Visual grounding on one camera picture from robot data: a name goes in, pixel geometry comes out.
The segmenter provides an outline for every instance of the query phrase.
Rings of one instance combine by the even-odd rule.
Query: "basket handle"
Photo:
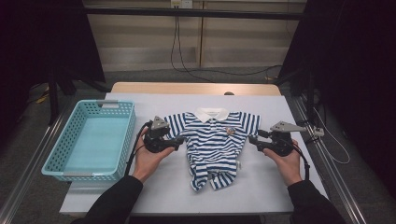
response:
[[[118,105],[118,100],[96,100],[96,103],[102,107],[103,105]]]
[[[93,173],[89,172],[64,172],[65,177],[93,177]]]

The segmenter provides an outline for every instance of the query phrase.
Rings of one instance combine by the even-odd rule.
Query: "black curtain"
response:
[[[47,82],[49,70],[61,71],[60,80],[79,79],[78,74],[105,81],[87,16],[40,9],[43,6],[83,4],[81,0],[0,1],[2,139],[25,108],[29,89]]]
[[[396,198],[396,5],[308,1],[306,10],[319,16],[326,8],[335,11],[299,24],[282,76],[298,68],[314,74],[322,101]],[[291,82],[296,94],[307,88],[304,73]]]

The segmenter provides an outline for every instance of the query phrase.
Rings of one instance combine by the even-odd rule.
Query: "white table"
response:
[[[259,114],[262,116],[260,129],[266,131],[280,120],[295,123],[283,96],[109,93],[106,98],[135,102],[136,125],[133,136],[143,123],[154,116],[193,112],[196,107],[223,107],[230,111]],[[311,181],[321,194],[326,195],[301,135],[292,133],[291,136],[300,143],[311,165]],[[214,191],[207,183],[203,189],[195,192],[190,186],[186,147],[185,144],[180,146],[179,151],[162,161],[157,172],[145,183],[132,215],[248,215],[292,211],[287,188],[272,160],[258,152],[248,140],[238,160],[242,163],[242,169],[238,170],[230,187]],[[304,178],[303,165],[301,174]],[[83,216],[112,184],[114,183],[72,183],[60,212]]]

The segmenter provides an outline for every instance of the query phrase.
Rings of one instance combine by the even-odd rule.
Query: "blue and white striped shirt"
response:
[[[233,183],[236,177],[236,157],[246,138],[257,134],[260,116],[225,109],[198,108],[195,113],[182,113],[164,118],[170,125],[169,139],[187,139],[191,186],[201,189],[208,179],[213,189]]]

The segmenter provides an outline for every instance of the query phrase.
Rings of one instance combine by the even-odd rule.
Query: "black cable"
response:
[[[186,66],[184,65],[183,57],[182,57],[182,55],[181,55],[181,49],[180,49],[180,31],[179,31],[179,30],[180,30],[180,27],[179,27],[179,23],[178,23],[178,17],[176,17],[176,19],[175,19],[174,43],[173,43],[173,45],[172,45],[172,51],[171,51],[171,64],[172,64],[172,67],[173,67],[176,71],[178,71],[178,72],[187,72],[191,77],[199,78],[199,79],[201,79],[201,80],[205,80],[205,81],[207,81],[207,82],[214,83],[214,81],[209,80],[209,79],[207,79],[207,78],[198,77],[198,76],[193,75],[193,74],[186,68]],[[179,70],[179,69],[175,68],[174,63],[173,63],[173,52],[174,52],[174,49],[175,49],[176,37],[177,37],[177,39],[178,39],[178,51],[179,51],[179,55],[180,55],[180,60],[181,60],[181,64],[183,65],[184,70]]]
[[[134,155],[136,154],[136,151],[141,148],[140,147],[140,148],[136,149],[137,142],[139,141],[140,135],[142,134],[143,130],[148,126],[149,126],[149,122],[146,122],[145,124],[143,124],[143,126],[139,130],[139,133],[137,133],[137,135],[136,135],[136,139],[134,140],[134,147],[132,148],[132,152],[131,152],[131,155],[129,156],[129,160],[126,162],[124,176],[127,176],[129,174],[129,171],[131,170],[131,165],[132,165],[132,162],[134,161]]]
[[[318,137],[314,138],[314,136],[311,136],[308,140],[304,141],[304,143],[305,143],[305,145],[308,145],[308,144],[310,144],[312,142],[315,142],[315,141],[318,141],[318,140],[319,140]]]
[[[221,74],[230,75],[230,76],[245,77],[245,76],[258,75],[259,73],[263,73],[263,72],[266,73],[268,70],[270,70],[272,68],[276,68],[276,67],[281,67],[282,66],[281,64],[277,64],[277,65],[269,66],[269,67],[267,67],[265,69],[262,69],[260,71],[251,72],[251,73],[243,73],[243,74],[224,72],[224,71],[212,70],[212,69],[188,69],[185,66],[185,64],[184,64],[183,56],[181,54],[180,24],[179,24],[179,21],[178,21],[178,17],[176,17],[175,22],[176,22],[176,24],[175,24],[174,42],[173,42],[172,51],[171,51],[171,64],[172,64],[172,67],[178,72],[187,72],[192,77],[199,78],[199,79],[202,79],[202,80],[205,80],[205,81],[208,81],[208,82],[215,83],[214,81],[206,79],[204,77],[195,76],[191,72],[213,72],[213,73],[221,73]],[[176,39],[177,39],[177,42],[178,42],[178,52],[179,52],[179,55],[180,55],[181,64],[183,65],[183,68],[184,68],[183,70],[175,68],[175,65],[174,65],[174,62],[173,62],[173,52],[175,50]]]
[[[294,145],[294,144],[290,144],[288,141],[283,140],[283,139],[279,139],[280,141],[284,142],[286,145],[293,147],[294,150],[296,150],[298,152],[298,154],[300,154],[301,158],[303,158],[304,161],[304,169],[305,169],[305,180],[309,180],[309,168],[311,167],[308,163],[308,161],[306,160],[306,157],[304,156],[303,152],[301,151],[301,149]]]
[[[322,98],[321,98],[321,95],[319,95],[319,94],[317,94],[317,93],[315,93],[315,95],[319,98],[319,100],[318,100],[318,102],[315,104],[315,107],[316,107],[316,110],[317,110],[317,114],[316,114],[316,119],[317,119],[317,122],[316,122],[316,124],[314,124],[316,127],[319,127],[319,125],[321,124],[321,122],[320,122],[320,120],[319,120],[319,116],[320,116],[320,114],[319,114],[319,111],[320,111],[320,106],[322,105],[323,106],[323,117],[324,117],[324,121],[323,121],[323,125],[324,126],[327,126],[327,110],[326,110],[326,105],[324,104],[324,103],[322,103]]]

